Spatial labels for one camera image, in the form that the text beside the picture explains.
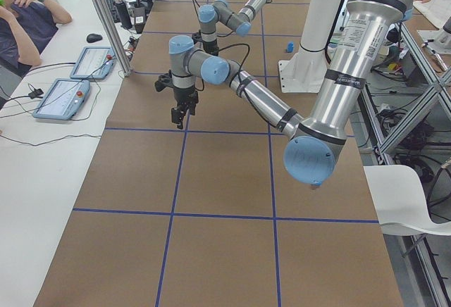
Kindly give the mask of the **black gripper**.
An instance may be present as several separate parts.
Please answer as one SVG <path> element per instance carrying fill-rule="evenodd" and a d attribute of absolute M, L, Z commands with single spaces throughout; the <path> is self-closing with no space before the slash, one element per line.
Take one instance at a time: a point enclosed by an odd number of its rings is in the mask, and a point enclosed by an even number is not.
<path fill-rule="evenodd" d="M 173 93 L 177 106 L 171 109 L 171 121 L 179 130 L 182 130 L 186 113 L 190 112 L 190 115 L 196 115 L 198 91 L 196 87 L 175 87 Z"/>
<path fill-rule="evenodd" d="M 206 53 L 211 54 L 211 55 L 218 55 L 219 47 L 218 47 L 218 41 L 216 39 L 213 41 L 210 41 L 210 42 L 203 40 L 202 47 Z"/>

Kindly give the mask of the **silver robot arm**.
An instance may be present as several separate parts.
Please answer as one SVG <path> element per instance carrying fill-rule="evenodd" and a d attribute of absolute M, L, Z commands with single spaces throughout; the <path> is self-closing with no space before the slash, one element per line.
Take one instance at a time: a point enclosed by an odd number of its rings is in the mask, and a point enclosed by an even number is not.
<path fill-rule="evenodd" d="M 226 0 L 215 0 L 211 4 L 204 4 L 197 11 L 199 30 L 192 34 L 192 39 L 195 43 L 201 43 L 205 52 L 217 56 L 219 46 L 216 24 L 220 23 L 231 32 L 245 37 L 258 12 L 265 4 L 271 2 L 272 0 L 248 0 L 238 12 L 234 12 Z"/>
<path fill-rule="evenodd" d="M 178 128 L 198 102 L 195 80 L 227 84 L 277 131 L 285 134 L 283 162 L 287 172 L 305 184 L 319 186 L 333 173 L 347 136 L 350 116 L 378 51 L 392 24 L 408 19 L 413 0 L 311 0 L 299 51 L 280 67 L 281 77 L 306 86 L 317 95 L 310 115 L 301 116 L 260 84 L 236 61 L 221 58 L 216 24 L 245 36 L 255 15 L 272 0 L 249 0 L 234 13 L 226 0 L 199 8 L 202 48 L 193 38 L 170 39 L 171 70 L 156 87 L 170 87 L 177 105 L 171 111 Z"/>

